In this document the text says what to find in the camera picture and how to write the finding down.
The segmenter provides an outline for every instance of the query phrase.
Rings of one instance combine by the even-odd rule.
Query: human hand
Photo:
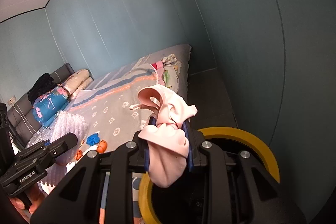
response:
[[[37,183],[31,186],[27,191],[25,191],[28,198],[31,200],[31,207],[25,208],[24,203],[19,198],[10,198],[9,200],[14,205],[16,210],[23,216],[23,218],[29,222],[28,216],[24,213],[24,210],[27,209],[31,214],[33,214],[36,209],[40,206],[44,200],[44,194],[40,191]]]

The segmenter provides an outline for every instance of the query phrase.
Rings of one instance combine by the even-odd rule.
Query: dark floor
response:
[[[188,78],[188,105],[198,112],[190,119],[193,129],[237,127],[231,103],[217,69],[200,72]]]

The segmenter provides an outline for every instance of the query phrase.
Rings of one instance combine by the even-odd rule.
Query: bed headboard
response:
[[[54,79],[54,83],[60,84],[74,73],[70,64],[66,63],[50,76]],[[11,133],[16,139],[14,143],[20,146],[19,149],[22,146],[26,147],[33,134],[41,128],[40,123],[33,116],[32,105],[27,93],[8,110],[8,120]]]

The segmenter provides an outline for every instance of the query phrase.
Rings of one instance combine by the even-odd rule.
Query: wall socket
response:
[[[13,105],[14,102],[16,101],[16,97],[13,96],[12,98],[9,99],[9,101],[7,102],[7,104],[10,106],[10,105]]]

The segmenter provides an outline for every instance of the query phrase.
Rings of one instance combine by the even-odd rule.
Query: silver bolt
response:
[[[97,151],[96,150],[90,150],[88,153],[87,153],[87,156],[89,158],[94,158],[95,156],[97,156]]]
[[[211,142],[205,141],[202,143],[202,146],[206,149],[209,149],[212,146]]]
[[[249,158],[251,156],[250,152],[249,151],[245,151],[245,150],[241,151],[240,155],[241,155],[242,158],[245,158],[245,159],[247,159],[247,158]]]
[[[137,146],[137,144],[135,142],[133,142],[133,141],[130,141],[130,142],[126,143],[126,147],[130,148],[130,149],[132,149],[132,148],[134,148],[136,146]]]

